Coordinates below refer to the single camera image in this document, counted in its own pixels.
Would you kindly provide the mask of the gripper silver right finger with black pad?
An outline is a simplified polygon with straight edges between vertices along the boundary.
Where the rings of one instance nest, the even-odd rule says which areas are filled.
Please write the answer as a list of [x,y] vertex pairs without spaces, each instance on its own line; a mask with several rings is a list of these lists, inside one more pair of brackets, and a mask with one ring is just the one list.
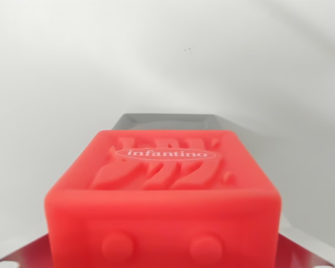
[[275,262],[276,268],[311,268],[317,266],[334,267],[327,260],[279,234]]

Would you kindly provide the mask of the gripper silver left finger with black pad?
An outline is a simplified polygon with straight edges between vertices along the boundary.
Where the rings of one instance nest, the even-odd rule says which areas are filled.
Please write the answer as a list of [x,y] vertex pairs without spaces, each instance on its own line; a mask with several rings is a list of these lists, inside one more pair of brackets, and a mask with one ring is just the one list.
[[0,259],[0,267],[45,267],[53,268],[48,235],[9,253]]

